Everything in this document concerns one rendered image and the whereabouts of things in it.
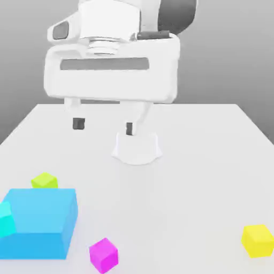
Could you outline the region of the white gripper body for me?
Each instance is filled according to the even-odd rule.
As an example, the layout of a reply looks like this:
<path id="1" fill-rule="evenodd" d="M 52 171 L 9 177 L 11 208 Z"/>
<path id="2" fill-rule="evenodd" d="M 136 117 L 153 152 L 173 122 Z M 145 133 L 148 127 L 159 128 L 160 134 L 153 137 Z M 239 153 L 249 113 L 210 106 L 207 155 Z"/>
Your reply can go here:
<path id="1" fill-rule="evenodd" d="M 177 37 L 121 44 L 108 56 L 80 44 L 56 45 L 45 58 L 44 89 L 55 98 L 171 103 L 178 61 Z"/>

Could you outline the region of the small lime green cube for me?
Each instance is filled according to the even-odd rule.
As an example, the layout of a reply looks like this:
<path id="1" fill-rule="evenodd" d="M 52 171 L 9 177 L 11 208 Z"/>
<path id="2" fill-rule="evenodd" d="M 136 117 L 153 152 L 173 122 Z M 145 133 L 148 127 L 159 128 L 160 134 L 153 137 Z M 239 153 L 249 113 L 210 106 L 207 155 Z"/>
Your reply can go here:
<path id="1" fill-rule="evenodd" d="M 58 188 L 57 178 L 49 173 L 42 173 L 31 180 L 33 188 Z"/>

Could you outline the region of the small cyan cube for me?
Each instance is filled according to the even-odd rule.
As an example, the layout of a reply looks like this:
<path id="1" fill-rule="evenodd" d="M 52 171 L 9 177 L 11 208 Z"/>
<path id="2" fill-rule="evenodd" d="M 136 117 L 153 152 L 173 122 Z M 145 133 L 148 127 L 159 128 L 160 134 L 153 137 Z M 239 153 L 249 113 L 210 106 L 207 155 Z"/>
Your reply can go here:
<path id="1" fill-rule="evenodd" d="M 11 205 L 9 202 L 0 203 L 0 238 L 12 235 L 16 232 Z"/>

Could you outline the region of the small magenta cube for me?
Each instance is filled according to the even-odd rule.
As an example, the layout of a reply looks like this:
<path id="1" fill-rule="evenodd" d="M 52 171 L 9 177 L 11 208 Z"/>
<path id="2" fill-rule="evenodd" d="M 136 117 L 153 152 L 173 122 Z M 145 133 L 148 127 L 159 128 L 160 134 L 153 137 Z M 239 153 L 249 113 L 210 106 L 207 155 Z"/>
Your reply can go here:
<path id="1" fill-rule="evenodd" d="M 91 264 L 100 274 L 105 274 L 119 263 L 118 249 L 108 239 L 103 238 L 89 247 Z"/>

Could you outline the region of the small yellow cube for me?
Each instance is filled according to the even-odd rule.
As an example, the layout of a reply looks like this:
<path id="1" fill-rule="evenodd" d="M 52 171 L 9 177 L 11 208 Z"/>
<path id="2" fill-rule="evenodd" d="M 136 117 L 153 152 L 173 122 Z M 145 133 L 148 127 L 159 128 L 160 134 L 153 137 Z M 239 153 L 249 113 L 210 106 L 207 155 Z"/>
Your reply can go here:
<path id="1" fill-rule="evenodd" d="M 241 243 L 251 258 L 269 257 L 274 250 L 274 236 L 263 224 L 245 226 Z"/>

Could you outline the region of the large blue box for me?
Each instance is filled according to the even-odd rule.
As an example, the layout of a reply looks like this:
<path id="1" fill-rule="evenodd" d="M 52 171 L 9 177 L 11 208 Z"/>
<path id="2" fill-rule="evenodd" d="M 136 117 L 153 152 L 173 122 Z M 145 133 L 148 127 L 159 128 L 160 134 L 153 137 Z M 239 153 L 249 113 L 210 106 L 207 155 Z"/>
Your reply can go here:
<path id="1" fill-rule="evenodd" d="M 16 232 L 0 238 L 0 260 L 64 260 L 78 216 L 75 189 L 10 189 Z"/>

